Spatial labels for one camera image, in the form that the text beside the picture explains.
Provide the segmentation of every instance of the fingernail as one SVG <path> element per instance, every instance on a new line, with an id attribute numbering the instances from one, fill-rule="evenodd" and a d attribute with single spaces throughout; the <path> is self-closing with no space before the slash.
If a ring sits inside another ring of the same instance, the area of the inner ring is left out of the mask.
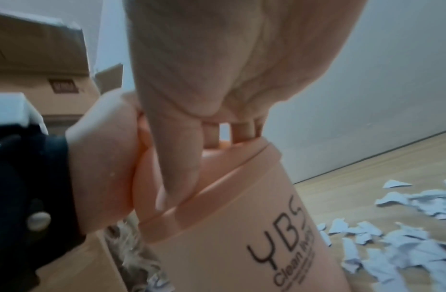
<path id="1" fill-rule="evenodd" d="M 161 186 L 157 194 L 157 199 L 155 200 L 155 208 L 157 211 L 160 212 L 165 211 L 167 197 L 168 195 L 166 193 L 164 186 Z"/>

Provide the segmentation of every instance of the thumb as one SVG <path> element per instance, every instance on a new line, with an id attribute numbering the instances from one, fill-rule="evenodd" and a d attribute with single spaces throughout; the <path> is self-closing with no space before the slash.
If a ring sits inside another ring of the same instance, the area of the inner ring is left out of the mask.
<path id="1" fill-rule="evenodd" d="M 156 209 L 163 211 L 178 205 L 195 189 L 204 145 L 202 122 L 173 105 L 148 113 L 147 119 L 163 179 Z"/>

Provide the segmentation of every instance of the black sleeve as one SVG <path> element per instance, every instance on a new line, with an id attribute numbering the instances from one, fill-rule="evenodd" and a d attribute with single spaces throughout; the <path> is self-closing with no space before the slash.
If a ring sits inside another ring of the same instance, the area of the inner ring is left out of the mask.
<path id="1" fill-rule="evenodd" d="M 85 239 L 67 158 L 65 137 L 33 132 L 0 139 L 0 292 L 32 289 L 38 285 L 36 269 Z M 30 231 L 27 219 L 38 212 L 49 214 L 50 223 Z"/>

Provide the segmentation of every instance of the pink container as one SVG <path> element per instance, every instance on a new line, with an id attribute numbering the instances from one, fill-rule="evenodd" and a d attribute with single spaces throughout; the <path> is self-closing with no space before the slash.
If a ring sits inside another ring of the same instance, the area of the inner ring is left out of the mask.
<path id="1" fill-rule="evenodd" d="M 177 292 L 350 291 L 266 139 L 205 151 L 196 194 L 159 213 L 160 172 L 145 119 L 141 127 L 148 149 L 133 202 Z"/>

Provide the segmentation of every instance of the brown cardboard box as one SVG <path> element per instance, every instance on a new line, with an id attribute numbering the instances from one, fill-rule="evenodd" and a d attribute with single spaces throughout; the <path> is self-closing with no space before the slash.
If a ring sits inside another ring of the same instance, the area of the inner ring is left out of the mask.
<path id="1" fill-rule="evenodd" d="M 0 11 L 0 92 L 24 93 L 50 133 L 63 134 L 100 92 L 121 87 L 122 72 L 116 65 L 90 77 L 83 32 L 76 25 Z M 37 274 L 36 292 L 126 292 L 102 231 Z"/>
<path id="2" fill-rule="evenodd" d="M 105 92 L 121 64 L 90 76 L 83 31 L 58 19 L 0 11 L 0 92 L 22 92 L 50 132 L 61 133 Z"/>

